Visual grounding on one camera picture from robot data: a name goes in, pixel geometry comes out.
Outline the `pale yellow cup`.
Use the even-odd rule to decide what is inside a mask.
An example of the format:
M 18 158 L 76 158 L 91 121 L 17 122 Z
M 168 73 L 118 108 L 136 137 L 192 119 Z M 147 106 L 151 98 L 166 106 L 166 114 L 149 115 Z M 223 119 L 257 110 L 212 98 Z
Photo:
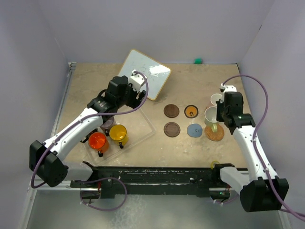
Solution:
M 216 120 L 217 116 L 217 108 L 216 106 L 210 106 L 208 107 L 204 112 L 204 123 L 207 127 L 210 127 L 213 133 L 216 133 L 218 131 Z

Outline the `pink cup white inside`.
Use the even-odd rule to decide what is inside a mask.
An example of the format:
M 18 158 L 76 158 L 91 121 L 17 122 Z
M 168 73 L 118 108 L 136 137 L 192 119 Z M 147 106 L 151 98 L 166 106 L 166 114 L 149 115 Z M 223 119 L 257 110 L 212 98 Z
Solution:
M 219 101 L 221 98 L 222 98 L 222 95 L 218 94 L 218 93 L 211 95 L 210 100 L 205 109 L 208 109 L 209 107 L 212 107 L 212 106 L 217 106 L 216 102 Z

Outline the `woven rattan coaster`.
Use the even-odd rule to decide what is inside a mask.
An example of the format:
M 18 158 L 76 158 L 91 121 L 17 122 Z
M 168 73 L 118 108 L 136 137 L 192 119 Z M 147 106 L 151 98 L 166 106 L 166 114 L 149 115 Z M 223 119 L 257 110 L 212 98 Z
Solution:
M 209 140 L 221 141 L 224 137 L 224 129 L 219 124 L 212 124 L 212 126 L 206 126 L 204 133 Z

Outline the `orange black-rimmed coaster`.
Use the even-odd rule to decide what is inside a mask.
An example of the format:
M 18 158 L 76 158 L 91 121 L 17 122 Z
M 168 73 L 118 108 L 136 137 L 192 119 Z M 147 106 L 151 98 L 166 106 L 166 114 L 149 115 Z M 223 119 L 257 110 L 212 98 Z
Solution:
M 196 118 L 199 114 L 199 110 L 195 105 L 188 105 L 184 109 L 184 114 L 187 118 Z

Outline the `blue round coaster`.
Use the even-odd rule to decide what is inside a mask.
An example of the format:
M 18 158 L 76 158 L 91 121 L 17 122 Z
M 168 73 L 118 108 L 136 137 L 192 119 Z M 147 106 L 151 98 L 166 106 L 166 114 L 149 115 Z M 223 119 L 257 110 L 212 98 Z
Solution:
M 187 134 L 189 137 L 199 138 L 203 133 L 203 128 L 199 124 L 191 124 L 187 127 Z

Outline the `purple cup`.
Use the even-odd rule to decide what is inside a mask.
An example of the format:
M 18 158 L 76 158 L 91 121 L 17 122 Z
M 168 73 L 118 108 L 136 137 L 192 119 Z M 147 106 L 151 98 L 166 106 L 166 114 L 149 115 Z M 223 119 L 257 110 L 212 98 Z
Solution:
M 116 125 L 116 121 L 114 117 L 109 118 L 106 122 L 104 122 L 100 128 L 105 133 L 106 136 L 109 136 L 110 129 Z

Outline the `dark brown wooden coaster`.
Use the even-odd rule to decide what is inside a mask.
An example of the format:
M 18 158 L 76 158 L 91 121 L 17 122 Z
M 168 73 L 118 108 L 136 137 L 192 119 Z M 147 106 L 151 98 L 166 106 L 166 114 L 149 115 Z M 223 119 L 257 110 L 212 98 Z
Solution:
M 178 106 L 174 104 L 166 105 L 163 112 L 168 118 L 175 118 L 180 113 Z

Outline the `white cup black handle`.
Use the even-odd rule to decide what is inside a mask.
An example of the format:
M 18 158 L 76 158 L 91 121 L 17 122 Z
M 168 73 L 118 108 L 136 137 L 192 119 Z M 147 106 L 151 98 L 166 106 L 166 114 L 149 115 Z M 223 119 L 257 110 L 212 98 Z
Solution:
M 86 135 L 80 142 L 84 144 L 85 142 L 87 142 L 89 140 L 89 137 L 90 137 L 90 134 Z

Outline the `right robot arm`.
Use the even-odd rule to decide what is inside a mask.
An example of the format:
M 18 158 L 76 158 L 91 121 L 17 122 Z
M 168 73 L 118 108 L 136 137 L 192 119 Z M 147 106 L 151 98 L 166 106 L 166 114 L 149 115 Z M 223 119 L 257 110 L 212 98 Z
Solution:
M 240 92 L 223 92 L 217 102 L 216 119 L 223 122 L 238 143 L 245 157 L 248 173 L 242 174 L 232 164 L 219 164 L 213 169 L 212 182 L 222 187 L 228 184 L 238 194 L 246 212 L 279 210 L 289 184 L 270 165 L 255 131 L 250 114 L 243 113 L 244 100 Z

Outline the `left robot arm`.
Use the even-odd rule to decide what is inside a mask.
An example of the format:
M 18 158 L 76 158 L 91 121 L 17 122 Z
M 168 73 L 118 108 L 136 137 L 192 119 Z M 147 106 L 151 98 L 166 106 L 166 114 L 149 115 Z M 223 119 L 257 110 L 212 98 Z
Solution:
M 148 89 L 141 90 L 143 85 L 148 85 L 147 78 L 136 70 L 132 71 L 130 77 L 113 77 L 107 89 L 93 98 L 68 126 L 43 143 L 34 141 L 30 145 L 31 187 L 39 188 L 34 184 L 36 176 L 50 187 L 59 185 L 64 179 L 81 180 L 87 187 L 95 186 L 98 175 L 90 164 L 65 165 L 63 162 L 79 142 L 109 118 L 119 115 L 118 110 L 122 106 L 130 107 L 132 112 L 138 110 L 148 96 Z

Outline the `yellow transparent cup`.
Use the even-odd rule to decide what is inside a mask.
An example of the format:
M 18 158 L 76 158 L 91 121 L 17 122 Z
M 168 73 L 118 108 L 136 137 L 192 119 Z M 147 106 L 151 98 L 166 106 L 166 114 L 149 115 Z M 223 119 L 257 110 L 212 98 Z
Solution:
M 129 140 L 127 129 L 121 124 L 114 125 L 109 131 L 109 136 L 111 140 L 120 147 L 120 149 L 123 149 Z

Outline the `dark brown ringed coaster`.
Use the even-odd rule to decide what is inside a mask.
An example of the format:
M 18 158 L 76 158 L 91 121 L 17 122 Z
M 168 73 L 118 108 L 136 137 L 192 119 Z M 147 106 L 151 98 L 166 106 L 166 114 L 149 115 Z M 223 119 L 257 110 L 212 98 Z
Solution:
M 180 134 L 180 126 L 175 122 L 168 122 L 164 125 L 163 131 L 168 137 L 176 137 Z

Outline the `small whiteboard on stand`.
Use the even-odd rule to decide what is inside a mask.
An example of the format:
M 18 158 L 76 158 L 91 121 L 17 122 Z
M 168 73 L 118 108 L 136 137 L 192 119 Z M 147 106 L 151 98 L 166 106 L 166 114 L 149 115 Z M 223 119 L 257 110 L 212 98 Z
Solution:
M 171 74 L 171 69 L 142 52 L 132 49 L 125 59 L 118 75 L 131 76 L 131 72 L 137 70 L 142 72 L 148 80 L 148 99 L 157 99 L 165 82 Z

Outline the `yellow tape roll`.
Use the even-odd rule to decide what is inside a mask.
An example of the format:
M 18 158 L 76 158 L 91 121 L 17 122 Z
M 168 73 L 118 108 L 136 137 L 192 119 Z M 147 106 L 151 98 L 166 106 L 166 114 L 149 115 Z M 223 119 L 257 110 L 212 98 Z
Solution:
M 218 161 L 213 161 L 211 164 L 210 164 L 210 168 L 211 169 L 214 169 L 216 165 L 220 164 L 220 162 Z

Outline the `green object at wall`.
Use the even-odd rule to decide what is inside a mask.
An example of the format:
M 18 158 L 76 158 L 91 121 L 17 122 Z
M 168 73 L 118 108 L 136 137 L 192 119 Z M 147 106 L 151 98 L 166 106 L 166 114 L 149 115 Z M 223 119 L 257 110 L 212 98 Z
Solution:
M 201 58 L 195 59 L 194 64 L 203 64 L 203 59 L 201 59 Z

